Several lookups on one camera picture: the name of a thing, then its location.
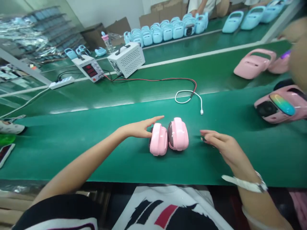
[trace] white power cord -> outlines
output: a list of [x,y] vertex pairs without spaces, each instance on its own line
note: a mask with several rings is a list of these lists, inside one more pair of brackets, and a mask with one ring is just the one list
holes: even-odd
[[13,111],[11,111],[11,112],[9,112],[9,113],[7,113],[7,114],[5,114],[5,115],[0,116],[0,118],[6,117],[6,116],[10,115],[11,113],[14,113],[14,112],[16,112],[17,110],[20,110],[21,108],[25,107],[25,106],[26,106],[27,104],[29,104],[32,100],[34,100],[34,99],[37,98],[39,95],[41,95],[42,93],[46,92],[47,90],[49,90],[49,87],[48,87],[47,89],[43,90],[42,92],[36,94],[33,98],[31,98],[30,100],[28,100],[28,101],[27,101],[24,105],[22,105],[21,107],[19,107],[19,108],[17,108],[17,109],[14,109]]
[[[192,90],[180,90],[180,91],[178,91],[178,92],[176,93],[176,95],[175,95],[175,101],[176,101],[177,103],[179,103],[179,104],[188,103],[188,102],[191,100],[191,97],[190,97],[187,101],[185,101],[185,102],[179,102],[179,101],[177,101],[177,95],[178,95],[179,93],[182,93],[182,92],[191,92],[191,93],[193,93]],[[200,98],[200,100],[201,100],[201,115],[203,115],[203,114],[204,114],[204,111],[202,110],[202,99],[201,99],[201,97],[200,97],[196,92],[194,92],[194,94],[197,95],[197,96]]]

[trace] finger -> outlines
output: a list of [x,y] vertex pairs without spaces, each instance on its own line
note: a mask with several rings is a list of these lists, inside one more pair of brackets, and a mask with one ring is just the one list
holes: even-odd
[[223,148],[225,143],[223,141],[221,141],[220,139],[216,138],[215,135],[216,135],[216,133],[206,134],[205,135],[206,142],[208,144],[213,145],[214,147],[216,147],[218,149]]
[[229,140],[230,136],[226,135],[226,134],[220,134],[220,133],[209,133],[210,135],[212,135],[213,137],[219,139],[222,142],[226,142]]
[[152,125],[153,123],[156,123],[156,121],[158,121],[158,120],[160,120],[160,119],[162,119],[162,118],[164,118],[164,115],[162,115],[162,116],[157,116],[157,117],[153,117],[153,118],[147,119],[147,120],[145,120],[145,121],[146,121],[146,124],[147,124],[148,126],[150,126],[150,125]]
[[143,138],[151,138],[153,134],[151,132],[144,131],[142,135]]
[[214,130],[206,130],[206,129],[200,130],[200,132],[201,132],[202,135],[206,135],[206,134],[208,134],[208,133],[218,133],[217,131],[214,131]]

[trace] pink speaker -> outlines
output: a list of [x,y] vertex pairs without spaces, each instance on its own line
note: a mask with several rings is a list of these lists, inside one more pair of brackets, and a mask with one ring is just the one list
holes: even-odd
[[257,100],[254,107],[264,120],[272,124],[307,118],[307,96],[297,85],[273,91]]
[[289,59],[291,51],[287,51],[280,58],[270,64],[268,71],[271,73],[282,74],[289,71]]
[[152,128],[152,133],[149,141],[149,151],[154,156],[165,155],[167,145],[176,151],[183,151],[189,146],[186,125],[181,118],[174,118],[169,123],[168,130],[160,123],[155,123]]
[[[271,58],[267,59],[253,53],[263,53],[269,55]],[[275,61],[276,53],[265,49],[255,49],[250,51],[234,69],[234,73],[245,79],[253,79],[257,77],[261,72],[265,71],[269,65]]]

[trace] phone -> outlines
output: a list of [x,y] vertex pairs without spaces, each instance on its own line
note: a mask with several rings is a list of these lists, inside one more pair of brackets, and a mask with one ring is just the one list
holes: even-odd
[[4,165],[4,162],[9,157],[14,147],[15,147],[15,144],[9,144],[0,149],[0,168],[2,168],[2,166]]

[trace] white t-shirt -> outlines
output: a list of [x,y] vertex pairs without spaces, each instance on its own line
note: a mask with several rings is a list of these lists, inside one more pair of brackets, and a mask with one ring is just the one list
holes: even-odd
[[214,209],[205,186],[139,186],[114,225],[114,230],[175,230],[203,226],[233,230]]
[[[202,0],[190,0],[189,6],[188,6],[188,13],[190,13],[192,10],[197,10],[201,2]],[[208,12],[210,16],[212,14],[214,7],[220,2],[221,0],[208,0],[203,13]],[[249,6],[249,5],[255,5],[259,3],[261,2],[261,0],[240,0],[239,2],[236,2],[236,4],[240,2],[244,2],[245,5]]]

